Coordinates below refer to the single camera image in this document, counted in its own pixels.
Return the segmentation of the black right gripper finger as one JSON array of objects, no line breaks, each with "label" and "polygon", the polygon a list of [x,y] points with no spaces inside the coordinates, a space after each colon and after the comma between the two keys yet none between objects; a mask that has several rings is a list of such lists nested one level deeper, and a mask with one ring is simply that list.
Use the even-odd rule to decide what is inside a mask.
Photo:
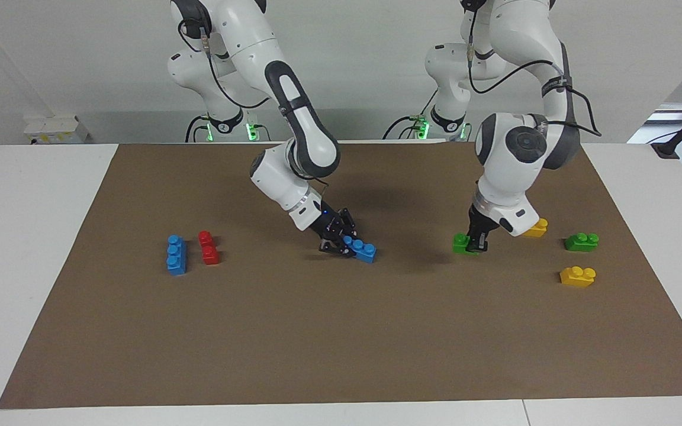
[{"label": "black right gripper finger", "polygon": [[329,234],[328,232],[324,231],[319,234],[319,236],[319,251],[321,253],[339,254],[340,256],[344,256],[346,258],[353,258],[355,256],[354,250],[344,242],[345,237],[350,237],[352,239],[355,238],[354,231],[352,231],[350,234],[344,234],[344,232],[341,232],[341,234],[338,235]]},{"label": "black right gripper finger", "polygon": [[341,231],[339,231],[339,234],[342,237],[344,237],[344,235],[349,235],[352,238],[358,238],[356,223],[348,208],[341,208],[337,213],[339,221],[341,222]]}]

